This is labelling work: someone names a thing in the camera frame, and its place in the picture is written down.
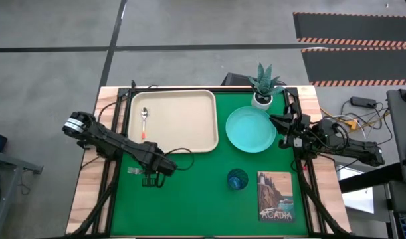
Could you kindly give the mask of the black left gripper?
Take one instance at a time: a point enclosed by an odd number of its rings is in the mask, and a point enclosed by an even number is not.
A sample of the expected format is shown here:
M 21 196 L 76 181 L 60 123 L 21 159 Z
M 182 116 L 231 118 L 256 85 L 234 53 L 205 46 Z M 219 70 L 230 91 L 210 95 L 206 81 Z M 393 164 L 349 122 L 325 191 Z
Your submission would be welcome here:
M 143 150 L 140 166 L 150 173 L 163 173 L 166 176 L 172 176 L 177 170 L 177 164 L 168 159 L 166 154 L 158 147 L 157 143 L 145 141 L 140 144 Z M 159 179 L 157 177 L 144 177 L 142 179 L 143 187 L 158 187 Z

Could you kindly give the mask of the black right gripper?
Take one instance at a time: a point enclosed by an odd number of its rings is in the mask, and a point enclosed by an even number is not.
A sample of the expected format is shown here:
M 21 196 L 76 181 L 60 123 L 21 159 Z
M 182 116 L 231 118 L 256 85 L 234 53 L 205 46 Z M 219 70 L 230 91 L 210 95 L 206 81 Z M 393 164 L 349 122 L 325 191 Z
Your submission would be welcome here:
M 277 132 L 284 136 L 279 147 L 286 149 L 294 145 L 295 139 L 305 139 L 310 126 L 311 117 L 300 111 L 300 106 L 293 102 L 286 108 L 283 116 L 271 114 L 269 120 L 275 125 Z

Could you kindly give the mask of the teal plate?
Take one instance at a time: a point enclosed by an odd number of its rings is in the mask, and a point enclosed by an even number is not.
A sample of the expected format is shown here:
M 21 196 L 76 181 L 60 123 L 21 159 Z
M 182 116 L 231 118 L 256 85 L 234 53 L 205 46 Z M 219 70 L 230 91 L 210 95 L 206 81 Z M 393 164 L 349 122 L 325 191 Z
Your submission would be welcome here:
M 252 106 L 244 106 L 233 111 L 226 120 L 225 131 L 228 140 L 237 149 L 246 153 L 267 150 L 277 135 L 270 116 Z

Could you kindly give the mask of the spoon with orange handle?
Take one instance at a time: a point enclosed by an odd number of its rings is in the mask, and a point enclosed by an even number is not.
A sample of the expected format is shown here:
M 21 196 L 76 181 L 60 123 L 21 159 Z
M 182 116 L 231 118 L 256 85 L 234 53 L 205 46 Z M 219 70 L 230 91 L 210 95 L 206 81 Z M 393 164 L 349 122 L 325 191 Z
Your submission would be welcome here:
M 141 139 L 142 141 L 146 139 L 146 118 L 148 116 L 148 109 L 143 107 L 141 110 L 141 117 L 142 117 L 142 134 Z

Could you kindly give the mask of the blue glass cup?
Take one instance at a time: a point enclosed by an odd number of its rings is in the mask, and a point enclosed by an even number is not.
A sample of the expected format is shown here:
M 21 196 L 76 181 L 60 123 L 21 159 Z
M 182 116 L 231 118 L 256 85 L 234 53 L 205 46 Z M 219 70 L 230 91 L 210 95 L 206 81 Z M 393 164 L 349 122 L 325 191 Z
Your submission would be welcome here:
M 231 169 L 227 174 L 227 184 L 230 189 L 242 190 L 249 183 L 248 174 L 242 169 Z

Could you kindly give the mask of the beige plastic tray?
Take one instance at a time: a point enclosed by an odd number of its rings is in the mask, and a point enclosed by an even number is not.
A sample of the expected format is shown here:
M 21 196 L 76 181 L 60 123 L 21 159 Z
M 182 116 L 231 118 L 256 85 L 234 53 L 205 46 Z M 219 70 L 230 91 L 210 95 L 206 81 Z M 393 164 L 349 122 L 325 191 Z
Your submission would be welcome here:
M 146 139 L 142 141 L 143 107 L 148 109 Z M 131 101 L 128 137 L 136 143 L 156 142 L 168 152 L 214 150 L 219 142 L 215 95 L 208 90 L 141 92 Z

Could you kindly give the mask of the succulent in white pot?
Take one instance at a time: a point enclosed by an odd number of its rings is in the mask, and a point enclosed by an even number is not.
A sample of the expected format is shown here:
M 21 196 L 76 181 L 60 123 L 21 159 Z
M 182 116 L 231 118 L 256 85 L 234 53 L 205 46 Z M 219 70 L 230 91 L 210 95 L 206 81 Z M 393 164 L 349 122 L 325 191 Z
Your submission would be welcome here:
M 257 68 L 257 77 L 247 76 L 253 91 L 251 106 L 263 111 L 267 111 L 271 106 L 276 95 L 285 90 L 284 86 L 277 86 L 279 76 L 272 78 L 272 65 L 267 68 L 259 63 Z

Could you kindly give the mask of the green table mat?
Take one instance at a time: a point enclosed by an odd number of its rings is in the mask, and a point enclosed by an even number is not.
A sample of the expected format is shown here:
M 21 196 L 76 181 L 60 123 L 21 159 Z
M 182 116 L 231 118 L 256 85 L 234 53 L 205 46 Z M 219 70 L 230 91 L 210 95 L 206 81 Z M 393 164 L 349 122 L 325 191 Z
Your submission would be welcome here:
M 173 154 L 180 167 L 161 188 L 143 187 L 139 175 L 127 173 L 136 162 L 121 162 L 112 216 L 113 236 L 305 236 L 308 233 L 298 177 L 291 169 L 291 148 L 277 143 L 261 153 L 245 153 L 227 139 L 225 123 L 237 108 L 248 106 L 252 95 L 215 93 L 219 143 L 208 153 Z M 230 189 L 227 174 L 242 169 L 249 176 L 242 190 Z M 258 219 L 257 172 L 289 172 L 295 206 L 294 222 Z

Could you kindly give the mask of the black box behind table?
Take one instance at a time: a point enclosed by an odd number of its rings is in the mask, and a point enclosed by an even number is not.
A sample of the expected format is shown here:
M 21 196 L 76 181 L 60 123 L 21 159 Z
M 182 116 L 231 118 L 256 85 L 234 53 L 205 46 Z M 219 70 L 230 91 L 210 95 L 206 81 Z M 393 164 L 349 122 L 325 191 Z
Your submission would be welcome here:
M 223 81 L 221 82 L 222 86 L 251 86 L 251 82 L 249 81 L 246 75 L 242 74 L 235 74 L 228 72 Z

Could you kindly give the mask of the Acadia lighthouse picture board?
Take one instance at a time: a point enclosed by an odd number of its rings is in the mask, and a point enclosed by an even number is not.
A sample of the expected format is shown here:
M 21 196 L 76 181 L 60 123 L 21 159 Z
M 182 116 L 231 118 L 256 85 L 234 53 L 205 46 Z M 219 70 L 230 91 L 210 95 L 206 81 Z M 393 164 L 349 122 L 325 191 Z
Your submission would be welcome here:
M 289 172 L 257 172 L 258 219 L 261 222 L 294 222 L 292 178 Z

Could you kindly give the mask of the black power adapter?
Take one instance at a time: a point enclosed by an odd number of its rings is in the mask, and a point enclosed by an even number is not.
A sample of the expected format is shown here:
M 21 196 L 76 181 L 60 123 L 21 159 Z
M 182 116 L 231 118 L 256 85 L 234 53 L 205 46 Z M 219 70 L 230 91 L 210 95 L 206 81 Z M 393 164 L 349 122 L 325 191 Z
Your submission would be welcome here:
M 350 104 L 353 106 L 374 109 L 377 105 L 377 101 L 371 98 L 352 96 L 350 98 Z

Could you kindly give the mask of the black floor mat orange stripes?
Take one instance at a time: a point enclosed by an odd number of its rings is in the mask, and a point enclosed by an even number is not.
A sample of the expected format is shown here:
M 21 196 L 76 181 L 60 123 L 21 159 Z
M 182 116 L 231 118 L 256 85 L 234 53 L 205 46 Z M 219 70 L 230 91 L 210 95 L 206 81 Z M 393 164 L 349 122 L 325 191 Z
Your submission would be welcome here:
M 303 49 L 315 87 L 406 86 L 406 47 Z
M 294 12 L 293 19 L 299 42 L 406 47 L 406 16 Z

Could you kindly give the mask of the white sheet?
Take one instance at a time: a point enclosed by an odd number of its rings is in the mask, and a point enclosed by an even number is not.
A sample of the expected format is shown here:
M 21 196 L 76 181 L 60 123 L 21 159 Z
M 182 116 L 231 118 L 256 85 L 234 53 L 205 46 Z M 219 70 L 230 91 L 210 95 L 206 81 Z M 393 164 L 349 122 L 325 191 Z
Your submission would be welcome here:
M 338 170 L 337 176 L 339 180 L 363 174 L 362 171 L 358 171 L 357 169 L 352 169 L 349 167 L 344 167 L 343 165 L 338 165 L 336 169 Z M 348 193 L 342 193 L 342 198 L 344 200 L 345 206 L 348 208 L 352 208 L 362 212 L 367 212 L 370 214 L 375 213 L 373 201 L 373 187 L 364 188 L 358 191 L 352 191 Z

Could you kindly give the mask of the dark grey cart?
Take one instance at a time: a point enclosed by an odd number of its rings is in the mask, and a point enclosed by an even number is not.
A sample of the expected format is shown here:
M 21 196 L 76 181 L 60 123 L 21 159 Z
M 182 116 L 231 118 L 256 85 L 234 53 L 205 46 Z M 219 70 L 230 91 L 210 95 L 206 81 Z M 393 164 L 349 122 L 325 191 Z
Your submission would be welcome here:
M 397 148 L 397 183 L 392 187 L 397 212 L 406 213 L 406 90 L 387 91 L 393 133 Z

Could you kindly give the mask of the grey metal desk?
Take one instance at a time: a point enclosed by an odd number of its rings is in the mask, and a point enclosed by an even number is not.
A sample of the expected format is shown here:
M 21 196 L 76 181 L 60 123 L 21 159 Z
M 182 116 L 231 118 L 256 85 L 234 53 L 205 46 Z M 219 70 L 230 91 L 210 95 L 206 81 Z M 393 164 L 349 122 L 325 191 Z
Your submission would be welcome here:
M 0 152 L 0 170 L 1 169 L 11 170 L 12 174 L 7 179 L 4 189 L 2 189 L 3 183 L 0 181 L 0 234 L 11 203 L 15 198 L 17 184 L 23 175 L 23 171 L 27 170 L 34 174 L 41 174 L 43 166 L 17 159 Z

